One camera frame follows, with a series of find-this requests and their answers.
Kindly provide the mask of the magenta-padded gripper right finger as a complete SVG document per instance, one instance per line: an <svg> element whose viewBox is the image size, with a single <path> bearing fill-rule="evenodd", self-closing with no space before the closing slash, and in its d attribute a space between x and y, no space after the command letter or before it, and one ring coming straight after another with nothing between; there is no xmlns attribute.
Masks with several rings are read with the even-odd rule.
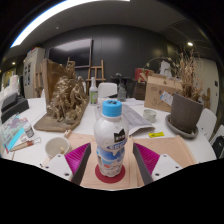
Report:
<svg viewBox="0 0 224 224"><path fill-rule="evenodd" d="M133 144L133 154L145 185L182 169L168 154L159 155L138 143Z"/></svg>

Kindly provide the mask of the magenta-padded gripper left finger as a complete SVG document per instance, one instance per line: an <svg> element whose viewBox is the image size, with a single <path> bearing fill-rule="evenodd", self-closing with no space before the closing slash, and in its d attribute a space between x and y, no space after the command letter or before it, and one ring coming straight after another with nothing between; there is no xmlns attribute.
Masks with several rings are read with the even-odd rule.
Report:
<svg viewBox="0 0 224 224"><path fill-rule="evenodd" d="M43 169L79 185L82 181L90 154L91 144L86 143L66 155L57 154L43 166Z"/></svg>

